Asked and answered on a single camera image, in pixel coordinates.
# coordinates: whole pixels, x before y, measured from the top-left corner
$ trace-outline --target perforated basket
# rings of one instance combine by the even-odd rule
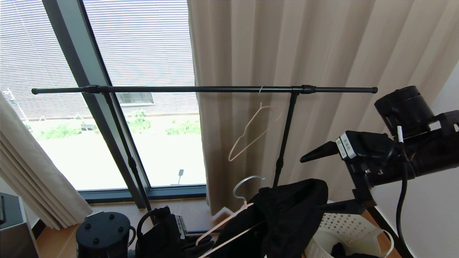
[[[391,247],[381,253],[377,236],[386,232],[391,240]],[[394,239],[389,232],[373,226],[360,215],[325,213],[319,229],[305,250],[307,258],[333,258],[330,253],[333,246],[341,242],[346,255],[353,253],[387,257],[394,248]]]

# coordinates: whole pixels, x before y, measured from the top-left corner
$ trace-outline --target curtain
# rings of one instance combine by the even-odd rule
[[[416,85],[431,104],[459,59],[459,1],[189,1],[196,85],[378,87],[377,94],[300,95],[279,185],[323,179],[330,199],[352,198],[338,155],[300,163],[305,153],[345,130],[380,133],[374,108],[382,96]],[[212,214],[272,186],[290,94],[261,93],[283,116],[233,162],[228,153],[259,107],[257,93],[199,93],[202,143]],[[277,118],[263,111],[235,153]]]
[[[66,228],[92,213],[1,94],[0,158],[2,179],[47,226]]]

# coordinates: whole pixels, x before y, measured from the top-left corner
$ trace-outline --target wooden floor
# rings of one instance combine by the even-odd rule
[[[184,200],[168,200],[168,201],[152,201],[152,208],[162,208],[169,206],[172,213],[183,216],[186,228],[188,231],[208,230],[214,226],[211,220],[209,207],[204,198],[200,199],[184,199]],[[125,214],[131,225],[134,227],[139,223],[140,218],[146,213],[146,210],[137,209],[133,203],[110,203],[98,204],[91,206],[94,212],[119,212]],[[377,226],[374,219],[368,212],[363,216]],[[151,221],[146,220],[143,226],[143,231],[146,232],[152,227]],[[76,258],[76,241],[75,233],[78,225],[61,229],[53,230],[45,228],[37,239],[37,246],[41,258]],[[378,236],[378,241],[382,251],[389,248],[390,242],[388,238],[381,234]],[[135,242],[129,247],[134,249]],[[394,250],[388,258],[401,258],[396,250]]]

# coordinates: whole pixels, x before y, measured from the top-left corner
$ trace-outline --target basket handle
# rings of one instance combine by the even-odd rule
[[[389,248],[389,250],[387,250],[385,253],[381,254],[381,258],[386,258],[392,252],[392,250],[394,249],[394,238],[392,237],[392,235],[387,230],[381,229],[381,233],[382,232],[386,232],[386,234],[389,236],[389,240],[391,241],[391,247]]]

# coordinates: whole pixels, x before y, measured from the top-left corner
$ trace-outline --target clothes rack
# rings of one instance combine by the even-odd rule
[[[33,88],[33,94],[45,94],[45,93],[89,93],[89,94],[104,94],[104,93],[116,93],[116,92],[213,92],[213,93],[233,93],[233,92],[255,92],[255,93],[290,93],[290,104],[287,112],[287,118],[285,121],[284,134],[282,137],[282,143],[280,146],[279,157],[276,161],[276,169],[274,174],[273,188],[277,187],[279,183],[279,177],[284,166],[284,154],[287,146],[288,135],[290,132],[291,121],[293,118],[293,112],[297,102],[297,97],[300,94],[312,94],[312,93],[377,93],[377,87],[360,88],[360,87],[316,87],[312,85],[301,85],[301,86],[263,86],[263,90],[260,91],[260,86],[99,86],[89,85],[84,87],[73,87],[73,88]],[[114,105],[110,100],[109,94],[104,94],[107,98],[107,103],[110,106],[110,110],[115,119],[117,130],[123,138],[123,132],[121,128],[121,122],[116,114],[114,114]],[[132,155],[128,146],[125,144],[126,139],[123,139],[123,145],[125,151],[129,157],[129,160],[133,160]],[[135,179],[139,185],[141,185],[140,178],[138,176],[137,168],[135,163],[131,166]],[[141,189],[142,197],[148,211],[151,210],[150,202],[146,195],[145,189]]]

